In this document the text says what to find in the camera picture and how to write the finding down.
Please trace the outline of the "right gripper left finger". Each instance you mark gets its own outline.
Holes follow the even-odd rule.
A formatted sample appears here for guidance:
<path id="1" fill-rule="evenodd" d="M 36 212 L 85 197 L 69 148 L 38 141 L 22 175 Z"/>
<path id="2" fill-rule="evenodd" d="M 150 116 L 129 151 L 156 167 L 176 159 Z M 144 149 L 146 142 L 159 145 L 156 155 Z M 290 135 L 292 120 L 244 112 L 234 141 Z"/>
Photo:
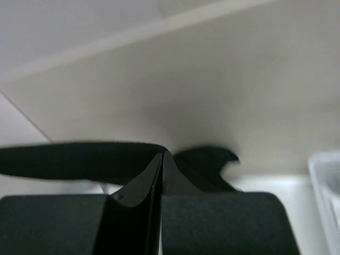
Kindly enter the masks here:
<path id="1" fill-rule="evenodd" d="M 117 192 L 108 195 L 94 254 L 158 254 L 162 154 Z"/>

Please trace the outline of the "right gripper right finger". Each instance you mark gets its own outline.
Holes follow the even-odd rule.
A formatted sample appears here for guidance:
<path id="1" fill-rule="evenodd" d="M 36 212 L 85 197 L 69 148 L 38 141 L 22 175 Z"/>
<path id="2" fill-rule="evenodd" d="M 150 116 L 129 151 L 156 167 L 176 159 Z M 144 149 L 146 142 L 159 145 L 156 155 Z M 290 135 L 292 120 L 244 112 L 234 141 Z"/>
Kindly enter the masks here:
<path id="1" fill-rule="evenodd" d="M 178 196 L 202 194 L 202 192 L 179 171 L 169 151 L 163 155 L 163 194 Z"/>

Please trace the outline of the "black tank top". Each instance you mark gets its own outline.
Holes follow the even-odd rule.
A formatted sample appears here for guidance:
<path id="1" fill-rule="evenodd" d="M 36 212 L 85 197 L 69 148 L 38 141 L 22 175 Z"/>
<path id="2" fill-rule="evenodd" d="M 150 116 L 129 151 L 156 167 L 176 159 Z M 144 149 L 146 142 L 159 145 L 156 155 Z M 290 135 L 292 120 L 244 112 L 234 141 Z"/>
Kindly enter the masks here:
<path id="1" fill-rule="evenodd" d="M 1 149 L 1 174 L 46 180 L 91 180 L 124 186 L 158 153 L 152 143 L 74 142 Z M 172 154 L 180 172 L 202 191 L 235 191 L 221 177 L 228 163 L 239 163 L 226 147 L 203 145 Z"/>

